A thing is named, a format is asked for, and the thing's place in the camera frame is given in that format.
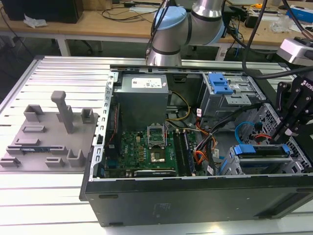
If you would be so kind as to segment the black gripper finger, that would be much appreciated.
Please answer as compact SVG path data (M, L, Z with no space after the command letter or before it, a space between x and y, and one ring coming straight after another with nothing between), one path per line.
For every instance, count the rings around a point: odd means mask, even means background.
M271 132L270 144L285 144L289 141L290 136L286 135L285 132L287 127L285 126L284 120L287 114L286 103L290 96L289 90L291 89L291 83L279 82L277 86L276 94L276 113L278 115L277 126Z
M283 129L286 136L298 136L310 121L310 90L292 87L283 99Z

